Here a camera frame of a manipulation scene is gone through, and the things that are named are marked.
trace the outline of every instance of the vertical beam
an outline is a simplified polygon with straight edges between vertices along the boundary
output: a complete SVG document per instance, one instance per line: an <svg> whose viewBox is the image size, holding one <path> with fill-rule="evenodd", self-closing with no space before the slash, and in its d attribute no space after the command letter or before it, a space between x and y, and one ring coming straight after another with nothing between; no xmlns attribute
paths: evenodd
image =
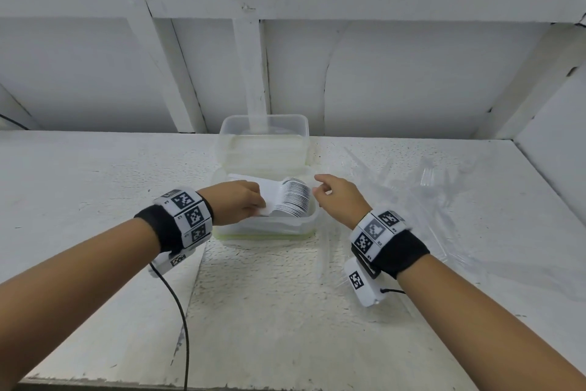
<svg viewBox="0 0 586 391"><path fill-rule="evenodd" d="M264 24L258 19L233 19L232 23L246 91L248 114L267 115L271 112L271 104L268 92Z"/></svg>
<svg viewBox="0 0 586 391"><path fill-rule="evenodd" d="M147 73L159 87L179 132L206 132L194 86L171 19L154 20L145 0L125 0L127 20L147 55Z"/></svg>
<svg viewBox="0 0 586 391"><path fill-rule="evenodd" d="M0 113L11 120L20 122L31 130L39 130L41 127L34 118L21 106L16 99L0 84ZM10 121L0 118L0 130L20 130Z"/></svg>
<svg viewBox="0 0 586 391"><path fill-rule="evenodd" d="M585 60L586 29L552 25L472 137L513 139Z"/></svg>

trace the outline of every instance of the clear plastic container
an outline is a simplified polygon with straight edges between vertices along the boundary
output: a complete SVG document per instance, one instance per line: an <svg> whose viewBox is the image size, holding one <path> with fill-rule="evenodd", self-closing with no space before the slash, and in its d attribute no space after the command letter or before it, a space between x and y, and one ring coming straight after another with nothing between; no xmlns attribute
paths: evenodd
<svg viewBox="0 0 586 391"><path fill-rule="evenodd" d="M303 115L230 116L216 141L222 168L213 174L212 183L238 173L277 181L294 176L309 187L317 186L315 172L305 165L308 150L309 125ZM315 231L319 213L311 197L308 217L252 217L215 226L213 234L219 240L305 239Z"/></svg>

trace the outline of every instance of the hand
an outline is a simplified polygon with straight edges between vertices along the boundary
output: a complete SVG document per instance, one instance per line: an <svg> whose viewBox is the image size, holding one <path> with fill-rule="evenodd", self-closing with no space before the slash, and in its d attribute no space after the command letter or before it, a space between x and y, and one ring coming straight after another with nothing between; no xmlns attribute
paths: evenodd
<svg viewBox="0 0 586 391"><path fill-rule="evenodd" d="M333 175L315 175L323 184L313 188L319 205L341 224L354 229L372 208L354 183Z"/></svg>
<svg viewBox="0 0 586 391"><path fill-rule="evenodd" d="M267 206L260 196L258 183L251 181L227 181L205 187L197 193L210 203L216 226L238 223Z"/></svg>

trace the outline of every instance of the forearm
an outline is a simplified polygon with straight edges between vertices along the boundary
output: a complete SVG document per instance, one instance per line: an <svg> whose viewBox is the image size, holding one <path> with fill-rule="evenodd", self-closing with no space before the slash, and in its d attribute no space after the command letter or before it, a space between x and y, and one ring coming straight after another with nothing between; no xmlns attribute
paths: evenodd
<svg viewBox="0 0 586 391"><path fill-rule="evenodd" d="M151 227L132 219L0 284L0 387L16 384L159 250Z"/></svg>
<svg viewBox="0 0 586 391"><path fill-rule="evenodd" d="M433 256L397 280L481 390L586 389L586 378L565 358Z"/></svg>

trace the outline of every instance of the person's left arm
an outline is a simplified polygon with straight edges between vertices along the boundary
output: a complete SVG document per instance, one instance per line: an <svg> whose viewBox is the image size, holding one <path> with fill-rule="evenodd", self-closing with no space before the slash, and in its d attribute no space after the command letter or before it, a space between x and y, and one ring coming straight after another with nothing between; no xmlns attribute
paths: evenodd
<svg viewBox="0 0 586 391"><path fill-rule="evenodd" d="M256 183L198 193L214 224L239 222L264 207ZM14 387L160 251L153 228L134 218L0 284L0 391Z"/></svg>

